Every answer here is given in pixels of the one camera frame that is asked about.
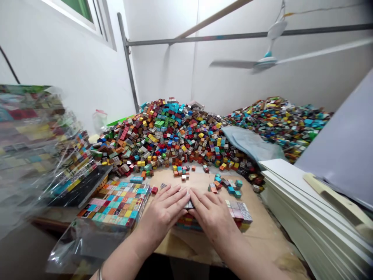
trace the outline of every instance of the left hand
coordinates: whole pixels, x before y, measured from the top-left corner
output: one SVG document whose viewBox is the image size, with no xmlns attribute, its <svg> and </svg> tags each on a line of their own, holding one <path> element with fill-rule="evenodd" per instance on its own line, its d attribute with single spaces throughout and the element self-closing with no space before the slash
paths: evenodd
<svg viewBox="0 0 373 280">
<path fill-rule="evenodd" d="M 180 185 L 168 185 L 161 189 L 131 234 L 139 245 L 136 253 L 143 260 L 157 249 L 170 228 L 188 212 L 184 207 L 190 195 L 186 188 L 180 188 Z"/>
</svg>

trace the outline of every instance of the stack of white boards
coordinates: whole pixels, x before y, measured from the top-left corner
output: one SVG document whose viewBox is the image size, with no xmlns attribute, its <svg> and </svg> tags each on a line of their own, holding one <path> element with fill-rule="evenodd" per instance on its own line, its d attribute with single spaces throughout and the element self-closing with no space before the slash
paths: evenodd
<svg viewBox="0 0 373 280">
<path fill-rule="evenodd" d="M 316 279 L 371 279 L 372 244 L 304 181 L 305 172 L 282 159 L 260 164 L 266 169 L 263 201 Z"/>
</svg>

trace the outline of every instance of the window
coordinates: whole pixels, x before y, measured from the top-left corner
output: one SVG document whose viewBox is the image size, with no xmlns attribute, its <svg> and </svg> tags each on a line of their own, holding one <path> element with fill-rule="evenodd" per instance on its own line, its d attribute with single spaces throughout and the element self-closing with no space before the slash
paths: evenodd
<svg viewBox="0 0 373 280">
<path fill-rule="evenodd" d="M 106 0 L 42 0 L 81 26 L 101 37 L 112 48 L 111 27 Z"/>
</svg>

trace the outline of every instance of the window frame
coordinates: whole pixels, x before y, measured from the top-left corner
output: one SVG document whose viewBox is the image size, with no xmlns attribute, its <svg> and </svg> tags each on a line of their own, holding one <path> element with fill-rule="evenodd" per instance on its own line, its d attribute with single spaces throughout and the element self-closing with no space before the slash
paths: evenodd
<svg viewBox="0 0 373 280">
<path fill-rule="evenodd" d="M 105 44 L 116 50 L 106 0 L 87 0 L 93 22 L 86 19 L 61 0 L 42 0 L 55 10 L 98 36 Z"/>
</svg>

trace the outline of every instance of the metal pole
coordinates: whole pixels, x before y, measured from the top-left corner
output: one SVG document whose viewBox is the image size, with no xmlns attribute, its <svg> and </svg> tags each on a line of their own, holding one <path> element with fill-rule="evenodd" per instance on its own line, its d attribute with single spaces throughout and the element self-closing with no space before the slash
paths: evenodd
<svg viewBox="0 0 373 280">
<path fill-rule="evenodd" d="M 347 32 L 347 31 L 371 30 L 371 29 L 373 29 L 373 23 L 361 24 L 361 25 L 354 24 L 354 25 L 344 25 L 344 26 L 285 30 L 282 36 L 309 35 L 309 34 Z M 146 46 L 146 45 L 251 39 L 251 38 L 265 38 L 265 37 L 267 37 L 267 32 L 256 32 L 256 33 L 242 33 L 242 34 L 229 34 L 229 35 L 204 36 L 204 37 L 149 40 L 149 41 L 134 41 L 134 42 L 127 41 L 127 46 L 133 47 L 133 46 L 143 46 L 143 45 Z"/>
<path fill-rule="evenodd" d="M 120 34 L 122 35 L 125 61 L 127 62 L 129 82 L 131 83 L 133 102 L 135 104 L 136 113 L 139 113 L 139 104 L 137 103 L 135 82 L 133 81 L 131 61 L 129 60 L 129 46 L 128 46 L 128 41 L 127 41 L 127 38 L 125 37 L 125 33 L 124 33 L 124 25 L 123 25 L 122 15 L 121 15 L 121 13 L 118 13 L 117 15 L 118 15 L 118 21 L 119 21 Z"/>
<path fill-rule="evenodd" d="M 193 26 L 192 28 L 185 31 L 183 34 L 177 36 L 175 39 L 181 39 L 186 38 L 189 35 L 197 32 L 198 30 L 206 27 L 207 25 L 217 21 L 218 19 L 221 19 L 222 17 L 230 14 L 231 12 L 237 10 L 238 8 L 241 8 L 242 6 L 246 5 L 247 3 L 251 2 L 252 0 L 236 0 L 229 6 L 225 7 L 224 9 L 220 10 L 219 12 L 213 14 L 211 17 L 205 19 L 204 21 L 200 22 L 199 24 Z"/>
</svg>

